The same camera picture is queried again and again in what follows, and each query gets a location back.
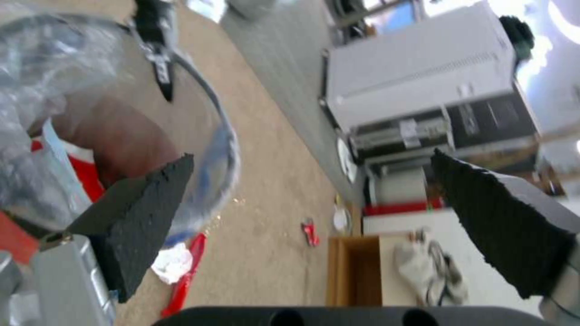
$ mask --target red strip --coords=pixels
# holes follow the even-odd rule
[[[367,206],[362,210],[362,212],[364,216],[376,216],[408,212],[422,212],[429,211],[431,209],[439,209],[442,207],[443,202],[438,198],[428,202],[408,202],[405,204]]]
[[[183,308],[183,303],[187,297],[189,291],[189,286],[191,285],[191,280],[193,275],[197,271],[197,266],[200,264],[201,256],[204,254],[206,236],[203,233],[199,233],[195,239],[191,242],[189,246],[189,252],[193,256],[193,262],[191,263],[191,269],[179,279],[179,282],[173,288],[173,295],[171,301],[167,308],[161,312],[161,317],[167,318],[178,313]]]

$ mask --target red tool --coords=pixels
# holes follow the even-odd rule
[[[316,247],[320,244],[320,238],[316,235],[316,229],[314,228],[314,221],[312,219],[307,219],[302,223],[302,231],[306,233],[306,241],[311,247]]]
[[[205,234],[199,233],[191,242],[191,245],[189,246],[189,252],[191,252],[193,257],[191,268],[184,276],[179,279],[179,282],[177,282],[173,288],[171,301],[167,305],[167,308],[161,312],[161,317],[166,318],[174,315],[183,308],[183,303],[187,297],[187,292],[189,291],[191,280],[197,271],[197,266],[200,264],[201,256],[204,254],[205,240]]]

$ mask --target silver metal part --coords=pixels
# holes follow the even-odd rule
[[[32,259],[46,326],[113,325],[114,300],[85,236],[66,236]]]
[[[0,251],[0,298],[10,296],[22,282],[22,274],[7,251]]]
[[[544,319],[555,325],[580,324],[580,235],[549,298],[540,303]]]

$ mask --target red object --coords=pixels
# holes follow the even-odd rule
[[[171,301],[169,302],[169,305],[167,305],[167,308],[161,312],[161,317],[166,318],[172,316],[183,308],[183,303],[187,297],[191,280],[197,271],[197,266],[200,264],[201,256],[204,254],[205,240],[205,234],[199,233],[191,242],[191,245],[189,246],[189,252],[191,252],[191,255],[193,256],[191,269],[179,279],[179,282],[177,282],[173,288]]]
[[[320,244],[320,238],[316,234],[314,221],[312,219],[307,219],[302,223],[302,231],[306,234],[306,241],[308,241],[309,246],[316,247]]]
[[[434,199],[428,202],[408,202],[406,204],[367,206],[363,209],[362,212],[364,216],[374,216],[374,215],[388,215],[408,212],[429,211],[431,209],[439,209],[442,207],[443,207],[442,200]]]
[[[37,140],[33,140],[30,147],[32,151],[41,150],[42,143]],[[75,174],[77,175],[83,189],[86,192],[86,195],[89,196],[90,201],[97,201],[105,193],[105,189],[99,181],[99,174],[97,172],[95,163],[80,160],[71,154],[67,154],[67,156],[68,160],[71,162]]]
[[[38,250],[38,241],[0,212],[0,250],[10,252],[15,261],[27,265]]]

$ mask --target plastic bag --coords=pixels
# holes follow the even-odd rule
[[[90,204],[44,121],[65,111],[67,95],[87,90],[97,98],[116,78],[121,33],[28,2],[0,1],[0,207],[62,229]],[[87,101],[83,110],[90,107]],[[34,125],[43,125],[45,148],[31,153]]]

